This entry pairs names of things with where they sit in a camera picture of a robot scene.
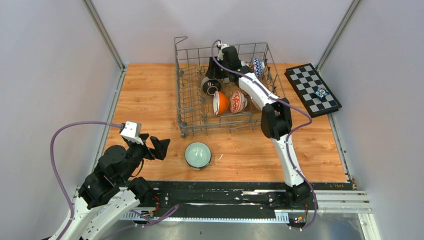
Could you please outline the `black bowl beige inside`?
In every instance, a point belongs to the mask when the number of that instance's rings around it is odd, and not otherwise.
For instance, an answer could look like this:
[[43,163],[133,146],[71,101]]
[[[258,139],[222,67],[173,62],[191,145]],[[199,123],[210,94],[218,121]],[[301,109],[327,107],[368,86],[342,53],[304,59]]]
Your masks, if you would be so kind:
[[222,90],[222,85],[217,79],[205,76],[200,82],[200,88],[204,94],[214,96],[215,92]]

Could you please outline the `orange bowl white inside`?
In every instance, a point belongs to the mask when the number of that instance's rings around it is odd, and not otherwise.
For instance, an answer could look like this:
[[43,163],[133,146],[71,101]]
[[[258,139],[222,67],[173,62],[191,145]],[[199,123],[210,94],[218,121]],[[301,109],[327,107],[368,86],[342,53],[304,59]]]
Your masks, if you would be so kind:
[[228,111],[229,107],[229,99],[228,97],[221,91],[216,91],[213,95],[213,113],[217,115],[222,115]]

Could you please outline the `orange floral pattern bowl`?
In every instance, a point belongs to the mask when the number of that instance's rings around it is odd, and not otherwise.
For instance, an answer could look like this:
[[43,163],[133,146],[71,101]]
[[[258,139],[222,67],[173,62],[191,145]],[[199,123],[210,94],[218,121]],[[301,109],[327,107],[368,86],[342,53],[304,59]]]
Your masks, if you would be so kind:
[[229,98],[229,110],[236,114],[241,112],[248,105],[245,95],[240,90],[234,90]]

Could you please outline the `blue zigzag pattern bowl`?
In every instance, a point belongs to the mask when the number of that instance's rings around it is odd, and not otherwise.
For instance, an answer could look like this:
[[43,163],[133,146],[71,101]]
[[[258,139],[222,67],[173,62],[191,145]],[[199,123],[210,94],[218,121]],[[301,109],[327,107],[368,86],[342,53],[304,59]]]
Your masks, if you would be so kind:
[[251,63],[253,66],[254,73],[258,79],[264,76],[265,72],[265,63],[262,59],[253,57],[251,59]]

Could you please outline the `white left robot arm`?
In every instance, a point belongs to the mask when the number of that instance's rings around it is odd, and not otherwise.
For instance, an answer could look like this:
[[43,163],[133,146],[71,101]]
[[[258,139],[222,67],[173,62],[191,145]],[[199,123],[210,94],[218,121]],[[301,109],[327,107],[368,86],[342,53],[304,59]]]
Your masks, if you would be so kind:
[[67,219],[50,237],[52,240],[99,240],[107,229],[138,206],[167,204],[162,192],[155,191],[143,177],[131,179],[136,168],[145,160],[164,160],[171,140],[151,136],[153,147],[146,146],[148,134],[123,136],[127,148],[109,147],[100,157],[94,171],[70,202]]

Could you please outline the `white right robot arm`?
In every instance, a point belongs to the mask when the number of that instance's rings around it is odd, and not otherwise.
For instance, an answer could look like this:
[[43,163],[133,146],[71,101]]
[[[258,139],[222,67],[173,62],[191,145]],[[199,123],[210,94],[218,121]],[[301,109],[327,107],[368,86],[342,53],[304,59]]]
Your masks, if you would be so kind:
[[211,50],[218,50],[217,55],[211,55],[218,70],[223,71],[231,82],[261,108],[261,131],[271,140],[277,152],[283,171],[286,204],[292,209],[298,209],[305,203],[316,208],[316,194],[301,170],[292,139],[295,128],[291,110],[305,116],[308,114],[291,105],[286,98],[280,98],[268,90],[249,66],[242,65],[234,46],[216,40]]

